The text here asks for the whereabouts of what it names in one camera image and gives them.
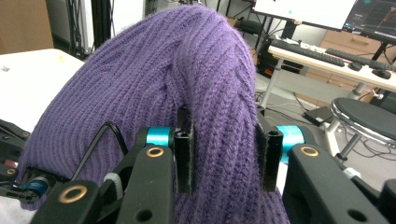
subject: table leg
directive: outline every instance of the table leg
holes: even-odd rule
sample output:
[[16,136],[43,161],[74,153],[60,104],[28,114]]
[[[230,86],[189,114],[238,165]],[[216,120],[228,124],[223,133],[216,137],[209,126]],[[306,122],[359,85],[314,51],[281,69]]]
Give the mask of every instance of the table leg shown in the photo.
[[271,91],[275,86],[275,82],[276,82],[277,77],[279,76],[279,72],[280,72],[282,64],[283,64],[283,59],[279,59],[279,61],[277,62],[277,65],[275,67],[274,73],[271,76],[270,82],[268,83],[268,87],[267,87],[267,90],[265,91],[264,97],[262,98],[262,101],[260,102],[260,105],[262,105],[262,107],[264,107],[264,108],[266,107],[268,98],[270,97]]

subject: electronic equipment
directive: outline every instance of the electronic equipment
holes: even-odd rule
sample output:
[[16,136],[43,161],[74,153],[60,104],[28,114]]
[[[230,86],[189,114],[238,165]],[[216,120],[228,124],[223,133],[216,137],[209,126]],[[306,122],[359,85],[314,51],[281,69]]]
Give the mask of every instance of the electronic equipment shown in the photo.
[[280,49],[285,49],[285,50],[288,50],[288,51],[291,51],[294,53],[304,55],[306,57],[320,60],[325,63],[331,63],[331,64],[334,64],[334,65],[337,65],[340,67],[345,66],[344,61],[340,58],[333,57],[331,55],[327,55],[327,54],[323,54],[323,53],[319,53],[319,52],[313,51],[311,49],[303,49],[297,45],[288,44],[282,40],[273,40],[271,45],[274,47],[280,48]]
[[323,122],[332,122],[332,112],[330,108],[327,106],[323,106],[317,109],[308,110],[303,113],[303,118],[309,120],[309,122],[315,124],[316,126],[320,126]]
[[363,68],[360,63],[350,63],[347,67],[357,72],[359,72]]
[[257,0],[254,10],[287,21],[282,37],[292,38],[297,24],[341,31],[355,0]]
[[372,73],[378,77],[382,77],[384,79],[390,79],[391,73],[386,70],[374,69]]
[[357,56],[348,52],[344,52],[339,49],[328,48],[325,51],[328,54],[340,57],[342,59],[351,61],[353,63],[360,63],[362,65],[369,65],[369,67],[373,69],[381,69],[381,70],[389,70],[396,72],[396,66],[388,64],[388,63],[381,63],[372,59],[363,58],[361,56]]
[[346,18],[343,30],[395,45],[395,23],[394,0],[357,0]]

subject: round black stool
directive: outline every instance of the round black stool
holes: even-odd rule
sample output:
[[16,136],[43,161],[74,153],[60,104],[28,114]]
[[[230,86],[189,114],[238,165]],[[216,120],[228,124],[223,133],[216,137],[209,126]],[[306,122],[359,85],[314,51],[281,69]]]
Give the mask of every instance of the round black stool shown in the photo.
[[342,161],[347,159],[347,154],[362,136],[387,147],[396,146],[396,115],[387,110],[348,98],[334,99],[330,110],[340,123],[355,132],[344,149],[337,154]]

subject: purple sweater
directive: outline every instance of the purple sweater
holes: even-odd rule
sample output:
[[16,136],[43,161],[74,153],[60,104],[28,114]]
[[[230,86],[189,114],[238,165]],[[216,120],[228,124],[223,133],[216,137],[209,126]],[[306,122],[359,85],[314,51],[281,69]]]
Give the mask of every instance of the purple sweater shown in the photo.
[[[176,195],[177,223],[288,223],[280,194],[260,184],[254,84],[248,46],[216,11],[157,13],[107,41],[67,82],[35,126],[21,173],[32,165],[71,178],[106,121],[131,148],[141,127],[176,126],[187,105],[196,187]],[[121,159],[107,132],[78,179],[101,185]]]

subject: computer monitor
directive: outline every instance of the computer monitor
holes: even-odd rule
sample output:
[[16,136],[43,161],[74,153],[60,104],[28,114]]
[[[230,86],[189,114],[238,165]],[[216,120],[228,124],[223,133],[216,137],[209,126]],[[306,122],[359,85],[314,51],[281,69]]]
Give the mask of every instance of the computer monitor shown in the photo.
[[396,1],[357,0],[343,30],[396,44]]
[[341,31],[356,0],[257,0],[254,10],[285,21]]

